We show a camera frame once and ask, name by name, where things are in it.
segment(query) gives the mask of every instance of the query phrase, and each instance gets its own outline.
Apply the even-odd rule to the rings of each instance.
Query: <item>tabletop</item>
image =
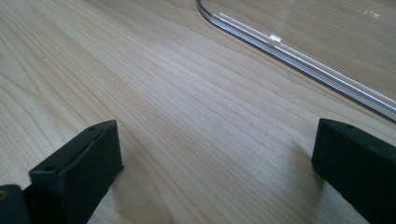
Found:
[[[91,126],[124,170],[89,223],[366,223],[312,169],[318,119],[396,127],[205,21],[193,0],[0,1],[0,185]]]

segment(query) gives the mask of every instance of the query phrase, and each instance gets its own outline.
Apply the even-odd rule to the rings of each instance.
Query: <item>hole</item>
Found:
[[[54,171],[56,169],[56,165],[49,165],[44,168],[44,171]]]
[[[8,195],[8,192],[6,192],[5,190],[0,190],[0,201],[5,199]]]

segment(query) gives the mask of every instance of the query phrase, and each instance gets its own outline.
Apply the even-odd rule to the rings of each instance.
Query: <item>wood grain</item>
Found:
[[[396,100],[394,1],[203,0],[203,4],[225,20],[231,17],[275,35],[289,48]]]
[[[119,123],[90,223],[365,223],[312,170],[319,118],[395,125],[209,25],[192,0],[0,1],[0,184]]]

